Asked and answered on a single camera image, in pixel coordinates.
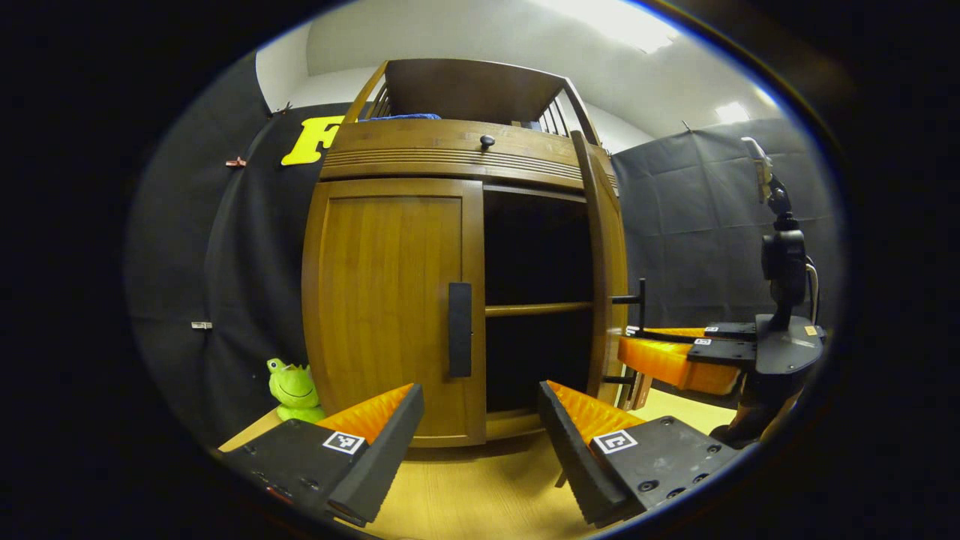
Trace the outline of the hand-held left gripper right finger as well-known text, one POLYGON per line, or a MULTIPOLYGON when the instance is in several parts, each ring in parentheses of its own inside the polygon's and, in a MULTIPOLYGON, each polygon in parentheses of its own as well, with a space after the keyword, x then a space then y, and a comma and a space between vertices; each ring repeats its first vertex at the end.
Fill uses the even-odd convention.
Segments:
POLYGON ((583 519, 602 529, 698 490, 740 454, 672 415, 638 418, 552 380, 538 413, 583 519))

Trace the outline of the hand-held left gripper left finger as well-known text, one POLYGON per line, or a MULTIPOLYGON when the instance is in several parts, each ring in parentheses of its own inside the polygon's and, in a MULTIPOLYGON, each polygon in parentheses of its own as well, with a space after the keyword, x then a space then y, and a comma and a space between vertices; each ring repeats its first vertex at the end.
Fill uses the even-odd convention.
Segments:
POLYGON ((322 421, 282 421, 220 461, 302 514, 364 527, 377 519, 423 413, 422 384, 404 384, 322 421))

